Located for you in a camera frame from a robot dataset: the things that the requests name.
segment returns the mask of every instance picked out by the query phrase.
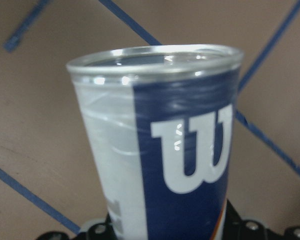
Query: orange stripe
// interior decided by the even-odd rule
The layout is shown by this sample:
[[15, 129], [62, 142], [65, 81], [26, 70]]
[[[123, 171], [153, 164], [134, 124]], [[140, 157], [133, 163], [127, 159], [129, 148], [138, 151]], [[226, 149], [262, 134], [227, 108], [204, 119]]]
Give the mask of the orange stripe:
[[219, 217], [218, 217], [218, 220], [216, 221], [216, 224], [215, 224], [215, 226], [214, 226], [214, 230], [213, 230], [213, 233], [212, 233], [212, 235], [211, 235], [211, 237], [210, 237], [210, 240], [214, 240], [214, 239], [215, 239], [215, 236], [216, 236], [216, 234], [217, 234], [217, 231], [218, 231], [218, 228], [219, 228], [221, 219], [222, 219], [222, 215], [223, 215], [224, 210], [225, 210], [226, 203], [227, 203], [227, 199], [226, 199], [226, 200], [224, 201], [224, 203], [223, 203], [223, 206], [222, 206], [220, 215], [219, 215]]

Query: blue tape strip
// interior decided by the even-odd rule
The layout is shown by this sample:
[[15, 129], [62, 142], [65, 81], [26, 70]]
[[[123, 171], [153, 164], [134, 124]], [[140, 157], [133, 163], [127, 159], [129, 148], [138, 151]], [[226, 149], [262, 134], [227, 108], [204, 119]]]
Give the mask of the blue tape strip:
[[107, 9], [116, 15], [121, 21], [127, 24], [136, 34], [144, 39], [149, 45], [161, 45], [149, 32], [133, 20], [127, 13], [125, 13], [118, 5], [111, 0], [99, 0]]
[[248, 71], [245, 73], [243, 78], [241, 79], [238, 87], [238, 92], [240, 93], [243, 88], [247, 85], [249, 80], [252, 78], [252, 76], [256, 73], [258, 68], [261, 66], [261, 64], [264, 62], [264, 60], [267, 58], [271, 50], [276, 46], [279, 39], [282, 37], [284, 32], [287, 30], [288, 26], [291, 24], [293, 19], [296, 17], [296, 15], [300, 11], [300, 0], [298, 0], [295, 5], [292, 7], [289, 14], [286, 16], [286, 18], [283, 20], [282, 24], [278, 28], [278, 30], [275, 32], [275, 34], [272, 36], [272, 38], [269, 40], [265, 48], [262, 50], [262, 52], [259, 54], [259, 56], [256, 58], [252, 66], [248, 69]]
[[300, 166], [297, 165], [291, 157], [289, 157], [284, 151], [282, 151], [269, 137], [267, 137], [256, 125], [251, 122], [248, 122], [246, 117], [239, 112], [236, 111], [235, 115], [236, 119], [242, 123], [247, 129], [250, 130], [255, 136], [257, 136], [260, 140], [262, 140], [265, 144], [267, 144], [278, 156], [280, 156], [286, 164], [288, 164], [299, 176], [300, 176]]
[[3, 47], [8, 52], [12, 52], [19, 45], [21, 38], [29, 27], [35, 22], [39, 14], [51, 0], [39, 0], [36, 6], [31, 10], [28, 16], [22, 21], [19, 27], [14, 31], [10, 38], [4, 43]]
[[64, 225], [66, 228], [71, 230], [73, 233], [78, 234], [80, 227], [73, 223], [71, 220], [66, 218], [64, 215], [62, 215], [60, 212], [55, 210], [52, 206], [50, 206], [48, 203], [43, 201], [41, 198], [33, 194], [31, 191], [29, 191], [27, 188], [22, 186], [19, 182], [17, 182], [14, 178], [9, 176], [5, 171], [0, 169], [0, 180], [9, 185], [11, 188], [13, 188], [15, 191], [17, 191], [19, 194], [24, 196], [26, 199], [28, 199], [30, 202], [32, 202], [34, 205], [36, 205], [38, 208], [46, 212], [48, 215], [50, 215], [52, 218], [57, 220], [59, 223]]

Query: blue label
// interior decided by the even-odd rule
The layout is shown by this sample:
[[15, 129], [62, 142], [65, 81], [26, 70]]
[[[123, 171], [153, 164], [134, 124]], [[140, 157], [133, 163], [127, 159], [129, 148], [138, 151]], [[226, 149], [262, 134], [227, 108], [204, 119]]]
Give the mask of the blue label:
[[212, 236], [226, 198], [237, 80], [234, 70], [133, 86], [149, 240]]

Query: metal rim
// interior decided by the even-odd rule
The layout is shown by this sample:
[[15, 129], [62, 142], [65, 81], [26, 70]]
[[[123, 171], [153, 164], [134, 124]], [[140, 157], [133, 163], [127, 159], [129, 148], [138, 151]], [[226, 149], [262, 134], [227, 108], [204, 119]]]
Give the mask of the metal rim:
[[[219, 54], [220, 56], [204, 61], [183, 62], [172, 65], [152, 63], [123, 66], [87, 66], [96, 62], [110, 61], [124, 57], [185, 53], [206, 54], [208, 56], [212, 52], [214, 54]], [[237, 68], [241, 64], [243, 55], [243, 52], [238, 48], [214, 44], [139, 46], [85, 55], [71, 60], [66, 64], [66, 67], [71, 74], [79, 75], [125, 75], [129, 73], [153, 75], [186, 73], [215, 68], [224, 68], [226, 71], [228, 69]]]

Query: can lid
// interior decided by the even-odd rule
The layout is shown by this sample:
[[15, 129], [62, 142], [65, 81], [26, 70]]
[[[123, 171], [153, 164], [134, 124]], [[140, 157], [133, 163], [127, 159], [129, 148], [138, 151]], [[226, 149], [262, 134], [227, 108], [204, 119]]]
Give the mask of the can lid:
[[85, 55], [66, 64], [75, 75], [155, 75], [218, 69], [241, 65], [238, 48], [214, 44], [138, 46]]

